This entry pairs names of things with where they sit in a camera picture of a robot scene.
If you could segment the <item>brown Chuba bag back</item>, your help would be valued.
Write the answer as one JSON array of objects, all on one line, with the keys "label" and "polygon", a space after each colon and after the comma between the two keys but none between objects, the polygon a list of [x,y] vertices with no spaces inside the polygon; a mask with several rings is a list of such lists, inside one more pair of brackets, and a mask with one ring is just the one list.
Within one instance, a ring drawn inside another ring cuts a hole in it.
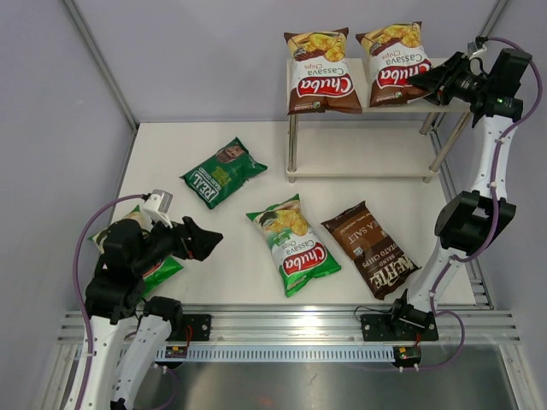
[{"label": "brown Chuba bag back", "polygon": [[421,42],[421,28],[420,21],[413,21],[356,35],[366,53],[370,107],[411,103],[427,95],[409,83],[409,78],[432,69]]}]

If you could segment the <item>brown chuba bag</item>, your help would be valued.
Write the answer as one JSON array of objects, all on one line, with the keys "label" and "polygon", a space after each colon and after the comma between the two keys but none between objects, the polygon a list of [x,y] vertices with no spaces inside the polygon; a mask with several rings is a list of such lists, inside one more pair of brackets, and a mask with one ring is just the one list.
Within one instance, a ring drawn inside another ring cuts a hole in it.
[{"label": "brown chuba bag", "polygon": [[286,32],[291,53],[288,114],[362,111],[346,61],[347,27],[333,31]]},{"label": "brown chuba bag", "polygon": [[356,35],[366,53],[370,107],[411,103],[427,95],[409,83],[409,78],[432,69],[421,42],[421,28],[420,21],[413,21]]}]

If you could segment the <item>brown Chuba bag front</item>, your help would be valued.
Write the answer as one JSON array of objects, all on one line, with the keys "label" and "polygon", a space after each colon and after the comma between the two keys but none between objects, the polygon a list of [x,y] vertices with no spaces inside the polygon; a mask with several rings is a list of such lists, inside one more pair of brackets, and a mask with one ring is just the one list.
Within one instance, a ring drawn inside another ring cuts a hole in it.
[{"label": "brown Chuba bag front", "polygon": [[362,111],[346,61],[347,27],[333,31],[286,32],[291,53],[288,114]]}]

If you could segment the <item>brown Kettle chips bag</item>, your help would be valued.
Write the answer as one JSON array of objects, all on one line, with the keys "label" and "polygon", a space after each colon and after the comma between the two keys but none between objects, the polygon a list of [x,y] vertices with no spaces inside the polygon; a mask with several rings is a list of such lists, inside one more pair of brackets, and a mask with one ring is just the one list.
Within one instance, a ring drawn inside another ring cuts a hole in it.
[{"label": "brown Kettle chips bag", "polygon": [[364,201],[321,224],[353,261],[378,300],[385,299],[420,269],[382,228]]}]

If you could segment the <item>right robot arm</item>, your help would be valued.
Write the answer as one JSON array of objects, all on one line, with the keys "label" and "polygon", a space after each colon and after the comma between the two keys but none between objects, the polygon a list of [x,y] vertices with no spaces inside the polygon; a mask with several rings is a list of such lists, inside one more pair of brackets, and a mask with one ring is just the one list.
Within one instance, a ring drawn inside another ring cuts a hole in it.
[{"label": "right robot arm", "polygon": [[387,329],[392,340],[438,339],[438,300],[457,271],[476,259],[515,217],[509,203],[506,171],[510,145],[518,125],[527,118],[515,94],[532,56],[517,46],[503,48],[491,71],[473,73],[471,60],[456,52],[442,65],[409,78],[438,106],[458,98],[469,105],[472,127],[482,142],[477,169],[464,190],[440,212],[438,241],[416,282],[392,305]]}]

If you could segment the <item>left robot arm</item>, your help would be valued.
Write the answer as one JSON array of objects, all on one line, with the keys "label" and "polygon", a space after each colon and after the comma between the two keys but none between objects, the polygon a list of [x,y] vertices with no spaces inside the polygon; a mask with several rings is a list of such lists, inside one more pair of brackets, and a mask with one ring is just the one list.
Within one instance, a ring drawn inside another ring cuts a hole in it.
[{"label": "left robot arm", "polygon": [[153,296],[144,305],[129,348],[121,349],[144,296],[144,275],[171,255],[204,261],[222,238],[190,217],[180,224],[157,223],[151,231],[133,219],[119,220],[107,229],[103,253],[85,289],[85,337],[67,409],[133,407],[161,344],[188,328],[181,302]]}]

